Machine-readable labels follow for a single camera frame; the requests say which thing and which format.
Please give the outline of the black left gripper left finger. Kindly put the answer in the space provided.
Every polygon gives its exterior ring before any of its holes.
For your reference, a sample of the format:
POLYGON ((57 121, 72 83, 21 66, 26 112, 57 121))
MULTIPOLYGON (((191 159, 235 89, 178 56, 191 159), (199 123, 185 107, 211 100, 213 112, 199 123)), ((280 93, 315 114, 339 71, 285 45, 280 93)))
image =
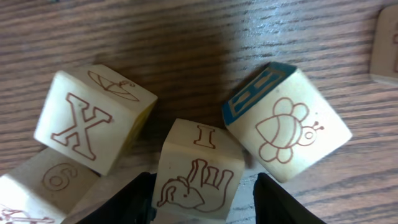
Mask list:
POLYGON ((78 224, 149 224, 157 210, 151 205, 157 174, 143 172, 78 224))

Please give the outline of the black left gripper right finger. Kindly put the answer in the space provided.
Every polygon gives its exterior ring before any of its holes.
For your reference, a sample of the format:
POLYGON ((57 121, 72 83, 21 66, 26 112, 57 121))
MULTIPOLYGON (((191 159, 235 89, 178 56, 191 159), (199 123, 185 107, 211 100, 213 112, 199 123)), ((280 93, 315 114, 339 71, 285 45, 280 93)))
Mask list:
POLYGON ((253 190, 256 224, 326 224, 265 173, 253 190))

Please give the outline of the white block elephant picture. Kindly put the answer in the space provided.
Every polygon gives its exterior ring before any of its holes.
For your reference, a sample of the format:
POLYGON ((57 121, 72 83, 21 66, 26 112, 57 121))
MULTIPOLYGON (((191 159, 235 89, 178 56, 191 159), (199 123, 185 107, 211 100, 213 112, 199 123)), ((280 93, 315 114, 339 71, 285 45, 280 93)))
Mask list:
POLYGON ((243 149, 229 132, 177 118, 162 146, 152 206, 225 221, 244 170, 243 149))

